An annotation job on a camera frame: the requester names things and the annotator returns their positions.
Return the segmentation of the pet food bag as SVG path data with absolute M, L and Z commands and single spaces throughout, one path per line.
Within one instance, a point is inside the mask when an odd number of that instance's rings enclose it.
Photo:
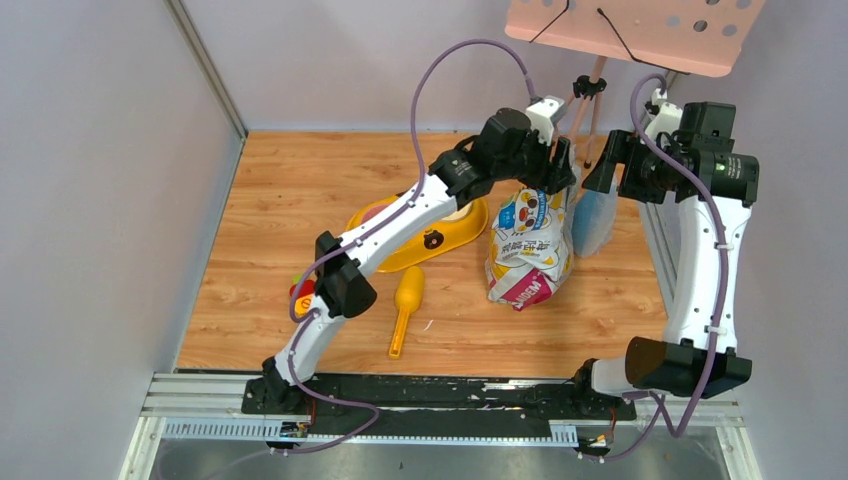
M 550 299 L 574 267 L 578 182 L 547 194 L 522 187 L 500 205 L 485 261 L 487 298 L 522 311 Z

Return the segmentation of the yellow plastic scoop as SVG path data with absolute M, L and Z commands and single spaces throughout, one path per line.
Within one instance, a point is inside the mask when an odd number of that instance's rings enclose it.
M 420 267 L 412 266 L 403 273 L 394 296 L 397 319 L 388 349 L 390 359 L 401 356 L 408 323 L 421 306 L 424 286 L 425 274 Z

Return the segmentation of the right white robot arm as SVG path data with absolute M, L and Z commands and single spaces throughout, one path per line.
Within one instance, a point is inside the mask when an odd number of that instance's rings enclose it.
M 589 359 L 577 371 L 571 403 L 589 418 L 631 392 L 709 399 L 752 373 L 737 353 L 734 293 L 759 162 L 733 151 L 733 105 L 652 100 L 647 109 L 645 132 L 612 131 L 583 186 L 598 207 L 614 196 L 660 204 L 674 194 L 681 237 L 673 302 L 662 339 L 635 337 L 624 356 Z

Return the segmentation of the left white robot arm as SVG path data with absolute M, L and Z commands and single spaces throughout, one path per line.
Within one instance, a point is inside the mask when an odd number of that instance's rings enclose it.
M 489 298 L 523 310 L 550 298 L 573 267 L 570 226 L 578 168 L 545 103 L 499 110 L 480 133 L 441 153 L 425 174 L 376 216 L 340 236 L 321 234 L 308 269 L 309 308 L 294 313 L 286 347 L 263 364 L 253 396 L 298 411 L 306 382 L 341 326 L 376 301 L 370 277 L 414 236 L 487 196 L 497 182 L 520 190 L 501 207 L 485 263 Z

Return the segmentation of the yellow double pet feeder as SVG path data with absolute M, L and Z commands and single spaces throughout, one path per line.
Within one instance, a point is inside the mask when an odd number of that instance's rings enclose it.
M 440 220 L 433 223 L 389 255 L 377 272 L 402 271 L 476 240 L 487 227 L 489 209 L 485 199 L 471 203 L 467 217 L 456 222 Z

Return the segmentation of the cream bowl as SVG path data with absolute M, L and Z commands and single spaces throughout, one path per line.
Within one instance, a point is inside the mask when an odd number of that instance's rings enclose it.
M 442 219 L 443 222 L 456 222 L 464 219 L 468 216 L 472 209 L 472 203 L 465 205 L 464 207 L 458 209 L 456 212 L 444 217 Z

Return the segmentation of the pink music stand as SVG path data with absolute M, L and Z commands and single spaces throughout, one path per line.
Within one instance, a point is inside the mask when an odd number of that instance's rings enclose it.
M 512 1 L 505 33 L 594 55 L 593 83 L 601 79 L 609 59 L 718 78 L 732 70 L 764 5 L 726 0 Z

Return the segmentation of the pink bowl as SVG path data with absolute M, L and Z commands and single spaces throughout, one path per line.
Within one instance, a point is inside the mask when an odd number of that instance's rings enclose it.
M 363 223 L 369 221 L 370 219 L 372 219 L 373 217 L 378 215 L 381 211 L 383 211 L 386 207 L 387 207 L 386 204 L 378 204 L 378 205 L 370 206 L 369 208 L 367 208 L 363 212 L 361 221 Z

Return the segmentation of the red toy block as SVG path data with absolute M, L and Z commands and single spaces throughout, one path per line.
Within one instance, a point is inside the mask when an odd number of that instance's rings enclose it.
M 311 296 L 315 291 L 315 280 L 307 277 L 303 280 L 303 275 L 298 274 L 292 278 L 292 284 L 289 289 L 289 296 L 292 298 L 302 298 Z

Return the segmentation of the yellow toy block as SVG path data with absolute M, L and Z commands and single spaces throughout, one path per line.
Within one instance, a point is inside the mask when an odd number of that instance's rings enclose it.
M 305 295 L 296 300 L 294 303 L 294 310 L 297 317 L 303 317 L 309 312 L 312 298 L 312 295 Z

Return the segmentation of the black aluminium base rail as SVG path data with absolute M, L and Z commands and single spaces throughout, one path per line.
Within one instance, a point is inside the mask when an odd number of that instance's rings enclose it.
M 564 379 L 320 374 L 277 403 L 255 372 L 154 376 L 141 415 L 158 419 L 166 439 L 257 440 L 274 448 L 342 440 L 384 445 L 610 447 L 626 431 L 685 412 L 639 399 L 578 404 Z

